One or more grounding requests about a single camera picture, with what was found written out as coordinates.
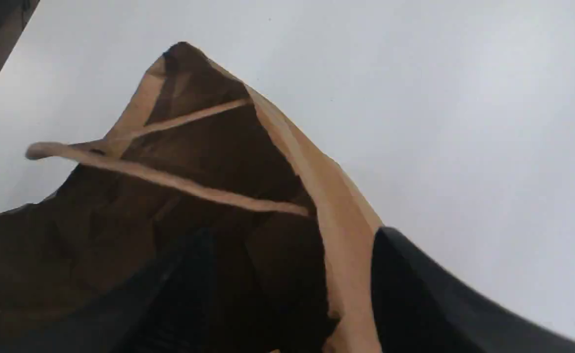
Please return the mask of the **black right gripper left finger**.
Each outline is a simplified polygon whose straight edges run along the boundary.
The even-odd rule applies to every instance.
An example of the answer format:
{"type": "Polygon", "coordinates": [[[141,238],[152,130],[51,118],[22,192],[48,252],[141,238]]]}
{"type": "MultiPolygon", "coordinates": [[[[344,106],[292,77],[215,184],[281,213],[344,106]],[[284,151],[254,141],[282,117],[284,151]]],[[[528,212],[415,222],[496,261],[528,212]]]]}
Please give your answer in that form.
{"type": "Polygon", "coordinates": [[[204,353],[214,250],[209,231],[184,235],[124,283],[0,353],[204,353]]]}

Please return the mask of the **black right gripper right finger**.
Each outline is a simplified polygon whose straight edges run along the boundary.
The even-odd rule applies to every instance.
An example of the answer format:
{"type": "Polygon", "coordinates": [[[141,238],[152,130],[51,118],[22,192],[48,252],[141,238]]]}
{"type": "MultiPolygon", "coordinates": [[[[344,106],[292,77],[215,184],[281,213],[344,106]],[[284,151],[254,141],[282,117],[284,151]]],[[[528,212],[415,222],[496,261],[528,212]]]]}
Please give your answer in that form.
{"type": "Polygon", "coordinates": [[[575,353],[575,341],[481,295],[399,230],[381,227],[371,297],[385,353],[575,353]]]}

